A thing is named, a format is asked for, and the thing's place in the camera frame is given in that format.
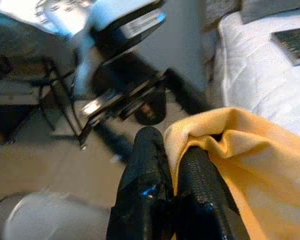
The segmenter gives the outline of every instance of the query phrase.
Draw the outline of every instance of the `wall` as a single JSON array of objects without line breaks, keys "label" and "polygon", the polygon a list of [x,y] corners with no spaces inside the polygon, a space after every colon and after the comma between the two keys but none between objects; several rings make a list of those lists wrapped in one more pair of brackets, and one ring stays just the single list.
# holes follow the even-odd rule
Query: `wall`
[{"label": "wall", "polygon": [[205,88],[200,47],[204,5],[204,0],[167,0],[166,23],[138,46],[159,70],[174,67],[201,91]]}]

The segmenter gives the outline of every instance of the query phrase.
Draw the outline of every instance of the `book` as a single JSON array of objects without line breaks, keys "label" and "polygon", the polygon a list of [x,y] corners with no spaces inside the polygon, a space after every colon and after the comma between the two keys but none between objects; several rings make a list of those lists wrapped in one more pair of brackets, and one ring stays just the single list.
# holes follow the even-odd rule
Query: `book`
[{"label": "book", "polygon": [[272,39],[283,48],[294,66],[300,65],[300,28],[273,32]]}]

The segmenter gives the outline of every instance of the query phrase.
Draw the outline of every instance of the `white bedsheet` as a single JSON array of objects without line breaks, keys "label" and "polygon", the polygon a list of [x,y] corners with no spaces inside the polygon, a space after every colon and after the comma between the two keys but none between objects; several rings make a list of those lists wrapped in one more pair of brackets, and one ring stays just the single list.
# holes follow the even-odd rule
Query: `white bedsheet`
[{"label": "white bedsheet", "polygon": [[300,136],[300,66],[271,33],[300,28],[300,9],[243,24],[239,12],[219,24],[214,84],[224,106],[244,108]]}]

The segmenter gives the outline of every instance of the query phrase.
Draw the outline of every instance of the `bed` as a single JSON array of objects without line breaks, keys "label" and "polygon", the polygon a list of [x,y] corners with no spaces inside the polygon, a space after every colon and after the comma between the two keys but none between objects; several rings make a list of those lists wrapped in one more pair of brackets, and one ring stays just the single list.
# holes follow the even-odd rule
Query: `bed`
[{"label": "bed", "polygon": [[247,24],[240,11],[225,14],[218,21],[211,58],[209,103],[244,108],[300,136],[300,66],[293,66],[271,38],[273,32],[296,28],[300,8]]}]

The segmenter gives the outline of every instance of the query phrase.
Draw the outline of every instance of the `yellow blanket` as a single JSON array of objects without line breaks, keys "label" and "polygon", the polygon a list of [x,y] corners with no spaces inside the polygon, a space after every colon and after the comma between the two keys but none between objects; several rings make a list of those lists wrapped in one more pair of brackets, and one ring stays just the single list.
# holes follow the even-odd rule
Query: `yellow blanket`
[{"label": "yellow blanket", "polygon": [[[210,135],[222,134],[217,142]],[[300,136],[238,108],[176,122],[164,135],[174,192],[190,146],[208,150],[252,240],[300,240]]]}]

